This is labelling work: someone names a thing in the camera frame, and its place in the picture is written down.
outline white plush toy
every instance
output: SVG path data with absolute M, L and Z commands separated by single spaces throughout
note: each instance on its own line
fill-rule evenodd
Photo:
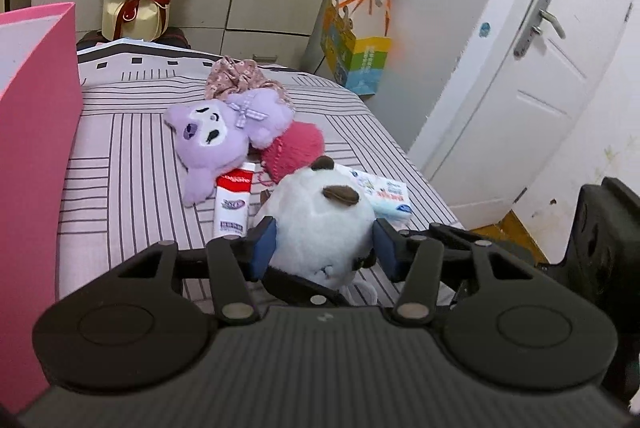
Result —
M 330 157 L 319 157 L 280 181 L 254 218 L 276 219 L 276 251 L 270 265 L 324 287 L 339 290 L 353 303 L 350 287 L 361 289 L 368 304 L 375 288 L 354 280 L 355 269 L 369 257 L 375 213 L 362 190 L 334 170 Z

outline white door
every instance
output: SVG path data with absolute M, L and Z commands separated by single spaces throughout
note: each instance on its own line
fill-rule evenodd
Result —
M 526 56 L 510 49 L 431 178 L 466 228 L 500 221 L 569 133 L 613 58 L 631 1 L 552 0 L 566 39 L 545 21 Z

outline pink floral fabric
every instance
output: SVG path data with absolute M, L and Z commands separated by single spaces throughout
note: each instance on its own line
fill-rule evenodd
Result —
M 268 79 L 253 60 L 234 63 L 229 56 L 213 64 L 204 91 L 206 100 L 225 101 L 230 94 L 245 92 L 251 88 L 272 88 L 280 99 L 292 106 L 291 100 L 280 82 Z

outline door lock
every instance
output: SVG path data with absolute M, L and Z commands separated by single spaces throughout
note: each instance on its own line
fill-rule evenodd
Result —
M 542 24 L 543 20 L 548 21 L 553 26 L 553 28 L 556 30 L 556 33 L 558 33 L 558 36 L 562 40 L 566 39 L 566 33 L 564 32 L 562 25 L 560 25 L 558 18 L 547 11 L 549 4 L 551 4 L 551 0 L 538 0 L 536 2 L 536 5 L 531 12 L 531 16 L 529 17 L 529 20 L 524 27 L 524 33 L 518 40 L 516 48 L 513 51 L 513 55 L 516 56 L 516 58 L 522 58 L 525 54 L 527 54 L 527 51 L 529 50 L 529 47 L 531 47 L 531 42 L 533 42 L 533 39 L 536 36 L 542 35 L 542 28 L 540 27 L 540 25 Z

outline red knitted object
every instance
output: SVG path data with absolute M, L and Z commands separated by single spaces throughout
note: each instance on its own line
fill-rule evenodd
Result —
M 270 147 L 262 150 L 262 162 L 271 179 L 279 183 L 285 175 L 309 166 L 323 153 L 324 138 L 318 127 L 294 121 Z

